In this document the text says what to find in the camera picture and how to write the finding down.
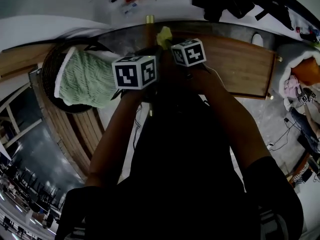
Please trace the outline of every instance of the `concrete floor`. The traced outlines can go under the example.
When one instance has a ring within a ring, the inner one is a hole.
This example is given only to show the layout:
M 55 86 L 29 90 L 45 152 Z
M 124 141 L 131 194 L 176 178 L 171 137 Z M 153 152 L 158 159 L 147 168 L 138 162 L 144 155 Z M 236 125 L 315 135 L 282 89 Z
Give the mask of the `concrete floor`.
M 276 50 L 279 44 L 289 43 L 291 40 L 286 37 L 281 37 L 269 32 L 262 30 L 238 26 L 226 23 L 209 23 L 209 22 L 197 22 L 197 21 L 180 21 L 180 22 L 163 22 L 157 23 L 156 28 L 158 31 L 163 26 L 168 26 L 171 31 L 186 31 L 196 32 L 203 34 L 214 34 L 217 36 L 229 37 L 244 42 L 251 43 L 252 36 L 255 33 L 259 33 L 264 41 L 264 47 L 269 50 Z M 142 49 L 145 46 L 145 31 L 144 26 L 131 27 L 127 29 L 121 29 L 114 32 L 110 32 L 102 35 L 99 41 L 106 47 L 111 49 L 113 52 L 126 55 Z M 291 115 L 285 110 L 283 106 L 283 99 L 270 90 L 271 94 L 274 95 L 274 99 L 270 100 L 257 100 L 248 98 L 237 98 L 237 100 L 251 113 L 263 140 L 266 145 L 269 143 L 275 143 L 287 130 L 287 126 L 290 127 L 290 122 L 286 123 L 284 118 L 288 118 L 291 122 L 294 122 Z M 100 109 L 100 117 L 103 126 L 106 128 L 108 122 L 119 103 L 119 99 L 111 101 L 110 104 Z M 319 114 L 317 111 L 311 110 L 312 114 Z M 148 104 L 143 104 L 143 109 L 140 116 L 140 124 L 143 124 L 148 114 Z M 140 128 L 137 132 L 137 137 L 141 132 Z M 133 157 L 133 134 L 135 127 L 132 130 L 130 144 L 127 150 L 127 156 L 122 171 L 122 178 L 126 178 L 130 174 L 131 160 Z M 304 152 L 304 148 L 298 143 L 297 138 L 300 135 L 300 131 L 292 127 L 285 134 L 275 146 L 271 149 L 276 150 L 284 145 L 281 149 L 276 151 L 270 151 L 271 155 L 276 160 L 278 166 L 281 168 L 284 174 L 288 174 L 298 162 L 299 158 Z M 240 175 L 240 170 L 234 155 L 231 153 L 232 161 L 236 172 Z

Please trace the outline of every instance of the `person's leg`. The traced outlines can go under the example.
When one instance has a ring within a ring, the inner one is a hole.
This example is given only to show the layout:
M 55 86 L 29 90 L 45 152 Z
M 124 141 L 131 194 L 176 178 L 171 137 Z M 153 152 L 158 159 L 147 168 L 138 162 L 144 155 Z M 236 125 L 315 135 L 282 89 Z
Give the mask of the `person's leg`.
M 311 126 L 307 120 L 307 117 L 303 114 L 300 114 L 294 107 L 292 107 L 289 111 L 293 117 L 293 119 L 299 124 L 302 131 L 309 137 L 313 137 L 315 140 L 317 139 L 316 134 L 311 129 Z

